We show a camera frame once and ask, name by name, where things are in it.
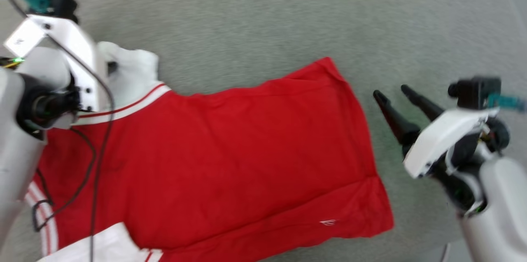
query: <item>black cable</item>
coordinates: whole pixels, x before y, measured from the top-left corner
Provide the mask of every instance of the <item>black cable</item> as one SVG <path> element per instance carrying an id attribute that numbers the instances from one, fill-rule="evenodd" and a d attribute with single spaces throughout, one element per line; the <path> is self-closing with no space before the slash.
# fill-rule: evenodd
<path id="1" fill-rule="evenodd" d="M 26 14 L 24 10 L 22 10 L 22 8 L 17 4 L 15 0 L 8 0 L 8 1 L 22 17 L 28 18 L 28 14 Z M 91 212 L 91 221 L 90 221 L 90 262 L 93 262 L 93 236 L 96 230 L 96 208 L 97 208 L 98 182 L 99 182 L 99 177 L 100 177 L 100 164 L 102 163 L 102 159 L 104 157 L 104 151 L 106 150 L 108 139 L 110 137 L 110 133 L 112 130 L 113 117 L 114 117 L 113 111 L 115 110 L 115 101 L 113 99 L 113 95 L 109 87 L 106 84 L 104 84 L 103 80 L 98 75 L 96 75 L 94 72 L 91 71 L 88 65 L 86 65 L 76 55 L 74 55 L 73 52 L 69 51 L 67 48 L 62 46 L 51 35 L 47 34 L 47 37 L 49 38 L 51 42 L 53 42 L 59 48 L 61 48 L 62 51 L 66 52 L 66 54 L 68 54 L 74 61 L 76 61 L 79 65 L 81 65 L 84 68 L 84 70 L 86 70 L 89 74 L 91 74 L 97 80 L 97 82 L 100 84 L 100 86 L 104 89 L 104 91 L 108 95 L 108 101 L 110 103 L 110 118 L 108 120 L 108 127 L 106 130 L 106 133 L 104 134 L 102 145 L 100 146 L 100 153 L 99 153 L 98 161 L 96 164 L 94 187 L 93 187 L 92 212 Z"/>
<path id="2" fill-rule="evenodd" d="M 92 169 L 93 169 L 93 165 L 96 161 L 96 158 L 97 158 L 97 151 L 96 151 L 96 148 L 93 146 L 92 142 L 90 141 L 90 139 L 82 132 L 80 132 L 79 130 L 77 129 L 73 129 L 73 128 L 70 128 L 71 131 L 73 131 L 74 133 L 77 133 L 77 135 L 79 135 L 85 142 L 86 144 L 90 147 L 91 151 L 92 151 L 92 159 L 90 161 L 90 163 L 88 164 L 88 168 L 86 170 L 86 174 L 84 176 L 84 179 L 82 180 L 81 182 L 81 185 L 79 185 L 79 187 L 77 188 L 77 190 L 75 191 L 75 193 L 73 193 L 73 196 L 71 196 L 71 198 L 64 204 L 62 205 L 60 208 L 58 208 L 57 210 L 55 210 L 49 217 L 47 217 L 43 222 L 42 224 L 38 224 L 38 220 L 36 219 L 36 214 L 37 214 L 37 209 L 38 207 L 41 205 L 41 204 L 51 204 L 53 205 L 53 202 L 51 202 L 51 196 L 49 195 L 49 192 L 46 194 L 46 197 L 48 199 L 45 199 L 45 200 L 41 200 L 39 202 L 37 202 L 33 208 L 32 208 L 32 211 L 33 211 L 33 229 L 36 231 L 36 232 L 40 232 L 40 230 L 42 230 L 42 228 L 44 228 L 47 223 L 53 219 L 56 215 L 58 215 L 61 211 L 63 211 L 66 207 L 68 207 L 70 204 L 72 204 L 76 199 L 77 197 L 79 196 L 79 194 L 81 193 L 82 189 L 84 189 L 84 187 L 86 186 L 86 184 L 88 183 L 88 180 L 90 179 L 90 175 L 91 175 L 91 172 L 92 172 Z M 42 175 L 42 173 L 40 173 L 39 177 L 41 178 L 41 182 L 43 183 L 42 184 L 42 188 L 44 189 L 44 192 L 46 192 L 47 190 L 47 187 L 46 185 L 44 184 L 46 181 L 45 181 L 45 178 L 44 176 Z"/>

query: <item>red shirt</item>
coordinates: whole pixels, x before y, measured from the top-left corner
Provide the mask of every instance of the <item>red shirt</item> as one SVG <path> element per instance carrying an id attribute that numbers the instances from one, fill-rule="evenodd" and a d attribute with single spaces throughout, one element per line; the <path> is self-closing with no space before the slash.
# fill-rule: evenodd
<path id="1" fill-rule="evenodd" d="M 100 149 L 107 119 L 85 115 L 74 128 Z M 363 111 L 330 58 L 250 89 L 181 96 L 156 85 L 115 119 L 96 232 L 124 222 L 162 262 L 253 262 L 393 226 Z M 39 168 L 55 208 L 91 156 L 72 131 L 49 131 Z M 92 196 L 93 175 L 45 228 L 48 254 L 89 235 Z"/>

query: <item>gray carpet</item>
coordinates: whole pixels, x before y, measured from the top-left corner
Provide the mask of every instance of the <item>gray carpet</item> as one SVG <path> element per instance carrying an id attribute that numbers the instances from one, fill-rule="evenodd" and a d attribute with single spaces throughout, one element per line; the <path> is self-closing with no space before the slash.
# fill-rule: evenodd
<path id="1" fill-rule="evenodd" d="M 399 85 L 447 107 L 454 105 L 448 84 L 474 74 L 500 75 L 504 91 L 527 92 L 527 43 L 509 0 L 77 1 L 88 33 L 157 53 L 160 78 L 181 94 L 255 86 L 333 57 L 366 112 L 395 228 L 371 239 L 332 239 L 268 262 L 392 262 L 461 237 L 440 187 L 405 173 L 371 98 L 374 89 L 421 125 L 424 116 Z M 4 38 L 20 22 L 5 0 L 0 22 Z M 508 153 L 527 162 L 527 123 L 514 114 L 502 117 L 512 129 Z M 25 212 L 14 229 L 20 261 L 36 260 L 40 248 L 29 220 Z"/>

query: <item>white square tag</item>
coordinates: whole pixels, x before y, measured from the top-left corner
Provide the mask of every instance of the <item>white square tag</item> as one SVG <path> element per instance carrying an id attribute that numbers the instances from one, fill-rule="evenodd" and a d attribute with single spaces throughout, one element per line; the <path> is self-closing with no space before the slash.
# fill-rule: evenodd
<path id="1" fill-rule="evenodd" d="M 31 18 L 27 18 L 4 42 L 4 46 L 17 57 L 26 57 L 45 36 L 45 31 L 34 23 Z"/>

